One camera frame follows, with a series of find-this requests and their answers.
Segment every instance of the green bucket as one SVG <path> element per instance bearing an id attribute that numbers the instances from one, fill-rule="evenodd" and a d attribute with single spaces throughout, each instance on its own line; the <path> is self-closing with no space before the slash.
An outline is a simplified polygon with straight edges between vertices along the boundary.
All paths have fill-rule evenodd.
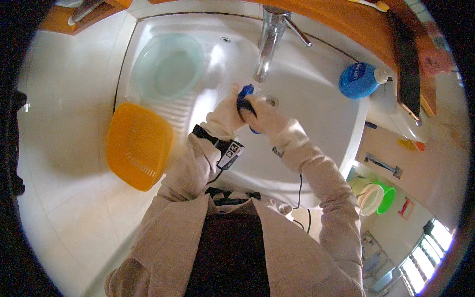
<path id="1" fill-rule="evenodd" d="M 382 182 L 373 182 L 373 183 L 380 185 L 381 188 L 383 188 L 384 190 L 383 201 L 381 202 L 380 206 L 376 210 L 376 214 L 384 214 L 391 207 L 394 201 L 394 198 L 396 197 L 396 189 L 394 187 L 388 187 Z"/>

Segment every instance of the wrist strap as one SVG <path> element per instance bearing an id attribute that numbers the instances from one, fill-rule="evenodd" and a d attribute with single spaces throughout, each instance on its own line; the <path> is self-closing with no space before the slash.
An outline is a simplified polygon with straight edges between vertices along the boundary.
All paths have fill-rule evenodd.
<path id="1" fill-rule="evenodd" d="M 209 135 L 208 132 L 199 125 L 195 125 L 192 133 L 198 138 L 209 140 L 214 147 L 221 151 L 221 158 L 216 164 L 216 167 L 221 170 L 226 170 L 231 167 L 234 161 L 244 151 L 244 146 L 239 142 L 234 140 L 220 140 L 219 138 Z"/>
<path id="2" fill-rule="evenodd" d="M 219 138 L 213 137 L 206 132 L 204 128 L 200 125 L 195 125 L 193 128 L 193 134 L 195 134 L 198 138 L 208 139 L 214 146 L 219 142 Z"/>

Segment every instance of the window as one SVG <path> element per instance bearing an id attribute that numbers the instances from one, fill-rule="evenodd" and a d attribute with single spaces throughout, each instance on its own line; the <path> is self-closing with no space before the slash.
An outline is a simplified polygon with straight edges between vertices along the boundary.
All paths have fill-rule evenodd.
<path id="1" fill-rule="evenodd" d="M 436 219 L 424 226 L 424 233 L 413 251 L 398 268 L 412 296 L 418 294 L 432 277 L 452 242 L 452 234 Z"/>

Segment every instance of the label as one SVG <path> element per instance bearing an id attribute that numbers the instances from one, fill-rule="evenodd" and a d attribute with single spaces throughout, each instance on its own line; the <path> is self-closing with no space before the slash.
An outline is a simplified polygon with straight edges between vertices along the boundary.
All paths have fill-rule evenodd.
<path id="1" fill-rule="evenodd" d="M 353 82 L 355 80 L 360 79 L 364 73 L 366 72 L 366 65 L 364 63 L 356 63 L 354 69 L 351 73 L 351 76 L 349 77 L 349 81 Z"/>
<path id="2" fill-rule="evenodd" d="M 232 163 L 242 154 L 244 146 L 234 140 L 231 141 L 231 145 L 228 147 L 226 153 L 221 157 L 217 166 L 219 169 L 226 170 L 231 167 Z"/>

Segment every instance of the white sink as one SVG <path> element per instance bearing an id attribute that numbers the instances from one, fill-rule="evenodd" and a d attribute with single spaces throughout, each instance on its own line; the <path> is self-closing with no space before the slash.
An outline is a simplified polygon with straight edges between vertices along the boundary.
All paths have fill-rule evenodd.
<path id="1" fill-rule="evenodd" d="M 354 60 L 342 52 L 311 38 L 306 48 L 287 30 L 271 63 L 266 82 L 253 80 L 262 21 L 220 14 L 176 14 L 146 18 L 137 24 L 127 50 L 117 89 L 116 105 L 130 101 L 141 104 L 167 119 L 176 133 L 177 148 L 195 124 L 214 110 L 228 95 L 229 86 L 254 84 L 263 95 L 279 99 L 281 112 L 300 121 L 311 142 L 329 155 L 347 176 L 358 151 L 369 100 L 352 101 L 338 90 L 340 73 Z M 173 103 L 142 99 L 130 79 L 140 51 L 156 35 L 184 33 L 203 48 L 205 70 L 194 89 Z M 300 179 L 271 152 L 268 138 L 249 128 L 237 133 L 246 147 L 244 153 L 219 178 L 222 186 L 259 191 L 297 205 Z M 301 205 L 319 204 L 304 182 Z"/>

